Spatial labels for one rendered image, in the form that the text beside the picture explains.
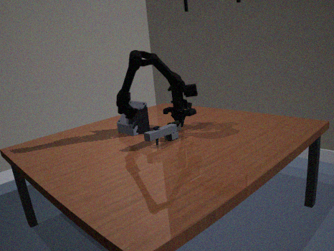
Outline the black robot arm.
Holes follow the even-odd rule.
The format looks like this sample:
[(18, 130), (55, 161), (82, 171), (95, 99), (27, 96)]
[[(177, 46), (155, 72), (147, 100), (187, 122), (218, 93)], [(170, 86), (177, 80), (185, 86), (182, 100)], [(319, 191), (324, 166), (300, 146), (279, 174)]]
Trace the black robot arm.
[[(146, 60), (142, 60), (142, 58), (145, 58)], [(170, 84), (168, 91), (172, 92), (172, 99), (183, 98), (183, 93), (186, 97), (198, 95), (196, 84), (186, 85), (181, 79), (181, 76), (172, 72), (156, 54), (133, 50), (129, 54), (128, 70), (126, 72), (122, 89), (117, 94), (118, 113), (124, 113), (125, 118), (133, 119), (133, 116), (138, 110), (128, 104), (130, 101), (130, 88), (136, 71), (140, 66), (146, 65), (153, 65), (167, 79)]]

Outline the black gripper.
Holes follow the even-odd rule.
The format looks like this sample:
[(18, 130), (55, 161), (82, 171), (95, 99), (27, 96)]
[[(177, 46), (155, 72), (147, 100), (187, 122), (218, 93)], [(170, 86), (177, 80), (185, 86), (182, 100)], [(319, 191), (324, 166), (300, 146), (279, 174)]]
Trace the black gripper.
[(186, 109), (186, 107), (184, 107), (183, 103), (184, 101), (185, 101), (184, 98), (173, 99), (171, 101), (171, 103), (173, 103), (173, 107), (168, 107), (163, 109), (163, 114), (168, 114), (168, 112), (171, 113), (171, 116), (175, 121), (179, 120), (179, 122), (181, 123), (181, 127), (183, 127), (183, 123), (186, 116), (192, 116), (196, 114), (195, 108)]

